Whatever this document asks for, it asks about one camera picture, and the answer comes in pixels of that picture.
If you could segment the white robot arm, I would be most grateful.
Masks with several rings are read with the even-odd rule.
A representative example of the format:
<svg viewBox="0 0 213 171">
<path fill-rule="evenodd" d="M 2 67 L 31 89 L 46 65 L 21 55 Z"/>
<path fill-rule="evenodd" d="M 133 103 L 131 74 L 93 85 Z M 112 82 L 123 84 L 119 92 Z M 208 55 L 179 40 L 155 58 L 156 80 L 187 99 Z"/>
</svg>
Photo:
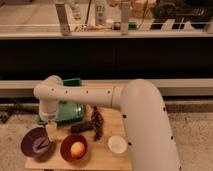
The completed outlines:
<svg viewBox="0 0 213 171">
<path fill-rule="evenodd" d="M 124 127 L 133 171 L 180 171 L 176 142 L 159 89 L 150 81 L 134 79 L 124 86 L 69 87 L 56 75 L 33 90 L 39 115 L 54 121 L 61 101 L 117 109 L 125 116 Z"/>
</svg>

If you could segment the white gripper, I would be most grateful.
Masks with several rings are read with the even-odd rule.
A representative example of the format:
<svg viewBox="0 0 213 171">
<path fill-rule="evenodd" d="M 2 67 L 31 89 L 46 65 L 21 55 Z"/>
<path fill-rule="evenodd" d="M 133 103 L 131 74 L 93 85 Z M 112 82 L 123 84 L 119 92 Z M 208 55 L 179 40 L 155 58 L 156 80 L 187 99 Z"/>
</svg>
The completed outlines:
<svg viewBox="0 0 213 171">
<path fill-rule="evenodd" d="M 48 122 L 45 126 L 50 141 L 59 140 L 59 129 L 56 122 Z"/>
</svg>

